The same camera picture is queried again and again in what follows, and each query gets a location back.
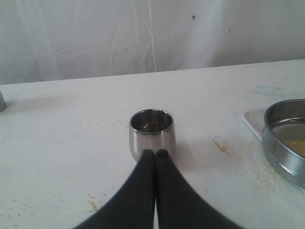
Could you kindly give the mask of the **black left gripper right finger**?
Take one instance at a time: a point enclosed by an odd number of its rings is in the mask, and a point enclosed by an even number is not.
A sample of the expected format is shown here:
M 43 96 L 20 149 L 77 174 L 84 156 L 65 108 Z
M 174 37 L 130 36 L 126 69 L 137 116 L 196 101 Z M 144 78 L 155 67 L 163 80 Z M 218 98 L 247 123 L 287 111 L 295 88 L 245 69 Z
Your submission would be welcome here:
M 166 150 L 155 155 L 160 229 L 240 229 L 203 200 L 184 179 Z

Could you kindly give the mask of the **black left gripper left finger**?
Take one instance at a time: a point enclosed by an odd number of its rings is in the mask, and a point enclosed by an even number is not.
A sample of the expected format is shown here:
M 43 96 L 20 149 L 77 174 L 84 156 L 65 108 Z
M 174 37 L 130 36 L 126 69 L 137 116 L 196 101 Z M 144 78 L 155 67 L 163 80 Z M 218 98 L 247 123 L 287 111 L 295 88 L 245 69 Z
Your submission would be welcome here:
M 155 209 L 155 155 L 143 151 L 119 191 L 78 229 L 152 229 Z

